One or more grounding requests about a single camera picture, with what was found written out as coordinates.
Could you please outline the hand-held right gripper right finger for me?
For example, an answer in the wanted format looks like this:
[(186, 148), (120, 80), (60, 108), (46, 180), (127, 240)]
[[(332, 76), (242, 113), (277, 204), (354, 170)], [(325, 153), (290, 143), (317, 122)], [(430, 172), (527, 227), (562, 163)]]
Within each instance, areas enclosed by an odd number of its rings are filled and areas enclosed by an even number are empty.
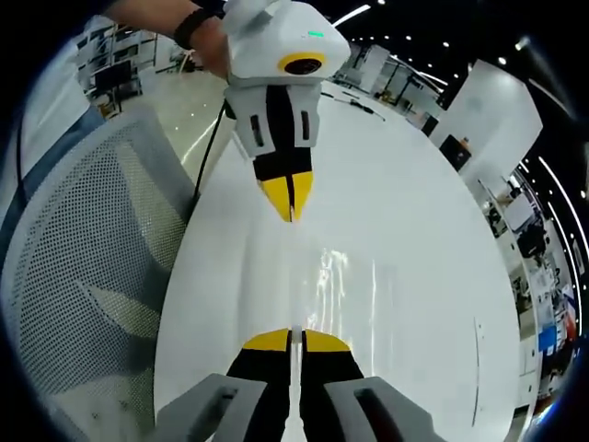
[(441, 441), (433, 418), (381, 377), (366, 377), (350, 347), (302, 331), (299, 412), (308, 441)]

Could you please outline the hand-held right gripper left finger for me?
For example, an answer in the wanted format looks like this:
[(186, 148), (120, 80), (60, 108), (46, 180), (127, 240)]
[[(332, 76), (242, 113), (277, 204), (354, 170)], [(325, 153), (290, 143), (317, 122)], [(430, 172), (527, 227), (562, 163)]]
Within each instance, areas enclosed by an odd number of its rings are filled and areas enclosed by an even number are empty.
[(279, 441), (290, 410), (292, 331), (247, 341), (226, 374), (210, 374), (165, 406), (157, 441)]

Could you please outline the person's left hand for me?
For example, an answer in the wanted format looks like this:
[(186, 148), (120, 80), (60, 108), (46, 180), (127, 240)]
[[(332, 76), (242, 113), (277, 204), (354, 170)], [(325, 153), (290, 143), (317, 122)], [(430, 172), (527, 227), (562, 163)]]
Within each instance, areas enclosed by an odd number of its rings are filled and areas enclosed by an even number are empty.
[(221, 20), (211, 17), (198, 28), (197, 52), (203, 67), (211, 74), (228, 79), (229, 60), (227, 37), (222, 30)]

